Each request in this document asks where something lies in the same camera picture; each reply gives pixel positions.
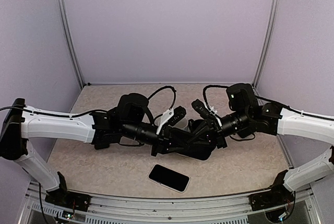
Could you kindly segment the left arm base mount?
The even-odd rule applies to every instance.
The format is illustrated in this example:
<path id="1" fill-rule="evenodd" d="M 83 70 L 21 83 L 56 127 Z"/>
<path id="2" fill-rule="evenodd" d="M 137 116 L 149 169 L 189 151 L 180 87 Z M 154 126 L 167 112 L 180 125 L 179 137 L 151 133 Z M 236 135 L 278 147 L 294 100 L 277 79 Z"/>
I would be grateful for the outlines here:
<path id="1" fill-rule="evenodd" d="M 91 196 L 88 194 L 81 194 L 71 191 L 51 191 L 47 192 L 45 201 L 47 203 L 62 206 L 72 210 L 87 212 L 91 201 Z"/>

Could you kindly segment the black phone case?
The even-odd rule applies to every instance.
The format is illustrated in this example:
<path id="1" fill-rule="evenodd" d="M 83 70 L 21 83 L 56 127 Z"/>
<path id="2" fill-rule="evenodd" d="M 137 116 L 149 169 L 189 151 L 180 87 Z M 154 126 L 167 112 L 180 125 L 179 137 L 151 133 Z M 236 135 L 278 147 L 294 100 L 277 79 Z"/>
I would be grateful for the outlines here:
<path id="1" fill-rule="evenodd" d="M 186 149 L 177 151 L 177 153 L 183 156 L 205 161 L 211 156 L 211 153 L 215 148 L 215 143 L 211 141 L 194 142 L 189 144 Z"/>

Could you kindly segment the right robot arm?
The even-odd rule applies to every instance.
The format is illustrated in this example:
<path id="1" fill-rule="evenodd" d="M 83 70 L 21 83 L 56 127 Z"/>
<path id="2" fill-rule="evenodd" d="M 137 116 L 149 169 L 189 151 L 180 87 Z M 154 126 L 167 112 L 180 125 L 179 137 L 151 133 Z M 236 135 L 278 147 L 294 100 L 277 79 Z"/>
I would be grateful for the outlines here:
<path id="1" fill-rule="evenodd" d="M 333 117 L 298 111 L 273 100 L 259 104 L 251 84 L 238 83 L 225 87 L 231 114 L 224 117 L 209 106 L 208 101 L 195 100 L 193 109 L 204 119 L 206 126 L 196 133 L 210 132 L 216 138 L 216 147 L 226 146 L 225 137 L 238 134 L 245 138 L 254 133 L 292 135 L 318 140 L 333 145 Z M 278 205 L 288 192 L 333 174 L 333 147 L 317 158 L 294 169 L 280 172 L 267 201 Z"/>

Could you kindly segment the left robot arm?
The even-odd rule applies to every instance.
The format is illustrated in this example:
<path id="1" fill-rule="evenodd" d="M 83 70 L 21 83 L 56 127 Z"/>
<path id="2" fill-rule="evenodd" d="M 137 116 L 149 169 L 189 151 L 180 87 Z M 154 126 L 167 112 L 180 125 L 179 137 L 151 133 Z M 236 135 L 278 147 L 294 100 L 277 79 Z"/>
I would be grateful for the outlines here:
<path id="1" fill-rule="evenodd" d="M 189 142 L 193 135 L 169 122 L 182 119 L 185 109 L 169 109 L 162 114 L 162 123 L 154 126 L 148 105 L 147 97 L 130 93 L 121 96 L 118 105 L 108 111 L 68 114 L 36 109 L 17 98 L 6 108 L 8 113 L 1 130 L 1 157 L 19 164 L 44 187 L 48 196 L 63 206 L 73 201 L 73 194 L 67 189 L 64 176 L 37 154 L 29 143 L 31 138 L 76 140 L 103 149 L 127 137 L 150 145 L 153 156 L 176 152 L 195 158 L 200 148 Z"/>

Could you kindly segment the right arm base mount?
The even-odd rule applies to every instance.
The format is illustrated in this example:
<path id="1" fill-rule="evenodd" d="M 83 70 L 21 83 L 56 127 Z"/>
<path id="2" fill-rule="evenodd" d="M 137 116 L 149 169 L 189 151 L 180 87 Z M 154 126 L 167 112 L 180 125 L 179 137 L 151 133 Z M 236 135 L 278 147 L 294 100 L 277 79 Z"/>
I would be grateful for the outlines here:
<path id="1" fill-rule="evenodd" d="M 248 198 L 252 211 L 258 211 L 293 202 L 295 196 L 289 191 L 267 191 L 251 194 Z"/>

